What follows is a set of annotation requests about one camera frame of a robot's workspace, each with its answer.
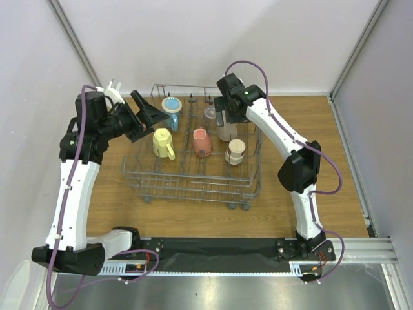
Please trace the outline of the beige steel-lined tumbler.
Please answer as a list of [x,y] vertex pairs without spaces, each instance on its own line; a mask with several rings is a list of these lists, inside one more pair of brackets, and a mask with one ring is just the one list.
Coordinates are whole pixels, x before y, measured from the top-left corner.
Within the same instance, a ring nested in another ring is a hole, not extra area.
[[233,139],[229,142],[225,152],[225,160],[230,165],[242,163],[246,151],[246,144],[241,139]]

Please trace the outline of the pale yellow mug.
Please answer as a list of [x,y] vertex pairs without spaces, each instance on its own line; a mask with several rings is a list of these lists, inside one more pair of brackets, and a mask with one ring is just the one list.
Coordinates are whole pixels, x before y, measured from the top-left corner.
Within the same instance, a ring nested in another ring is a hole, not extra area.
[[167,128],[158,128],[155,130],[153,138],[153,151],[159,158],[169,158],[175,160],[174,145],[172,134]]

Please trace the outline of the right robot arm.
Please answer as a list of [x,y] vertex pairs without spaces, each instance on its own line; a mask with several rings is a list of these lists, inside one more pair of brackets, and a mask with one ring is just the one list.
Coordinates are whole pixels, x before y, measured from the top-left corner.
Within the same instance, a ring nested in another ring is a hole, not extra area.
[[233,73],[217,82],[221,95],[214,98],[217,124],[252,122],[275,145],[284,159],[277,176],[291,194],[296,212],[297,252],[306,260],[320,252],[326,236],[313,197],[321,163],[321,145],[294,132],[257,86],[244,86]]

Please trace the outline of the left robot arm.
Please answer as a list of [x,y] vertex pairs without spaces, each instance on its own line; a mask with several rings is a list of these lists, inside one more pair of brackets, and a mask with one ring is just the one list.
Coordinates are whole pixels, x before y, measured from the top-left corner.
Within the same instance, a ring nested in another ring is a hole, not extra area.
[[168,118],[138,91],[131,97],[137,113],[113,90],[95,88],[77,96],[77,115],[59,144],[61,184],[54,219],[45,244],[32,250],[33,262],[60,273],[96,276],[104,263],[119,253],[130,259],[141,254],[135,228],[117,226],[91,238],[86,233],[92,189],[109,141],[126,136],[135,142]]

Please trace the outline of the blue butterfly mug orange inside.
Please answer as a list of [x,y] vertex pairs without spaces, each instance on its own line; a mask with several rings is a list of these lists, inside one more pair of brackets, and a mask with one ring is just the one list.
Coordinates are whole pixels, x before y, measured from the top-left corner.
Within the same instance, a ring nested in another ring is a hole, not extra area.
[[161,108],[163,112],[168,114],[168,119],[164,121],[165,127],[177,132],[179,129],[179,119],[183,104],[180,99],[169,96],[162,100]]

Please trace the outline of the pink patterned mug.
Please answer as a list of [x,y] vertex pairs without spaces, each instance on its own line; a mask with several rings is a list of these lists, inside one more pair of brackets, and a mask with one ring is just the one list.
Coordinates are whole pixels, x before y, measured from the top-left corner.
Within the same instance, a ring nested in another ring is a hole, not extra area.
[[193,132],[192,147],[195,154],[199,157],[207,157],[212,153],[212,141],[203,127]]

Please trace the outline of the clear glass cup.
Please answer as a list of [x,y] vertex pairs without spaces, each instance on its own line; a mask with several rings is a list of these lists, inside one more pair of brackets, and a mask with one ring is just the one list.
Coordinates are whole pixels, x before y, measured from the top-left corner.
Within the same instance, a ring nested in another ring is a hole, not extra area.
[[214,106],[210,105],[206,107],[203,111],[200,127],[202,129],[205,129],[207,132],[209,132],[215,123],[216,123],[216,110]]

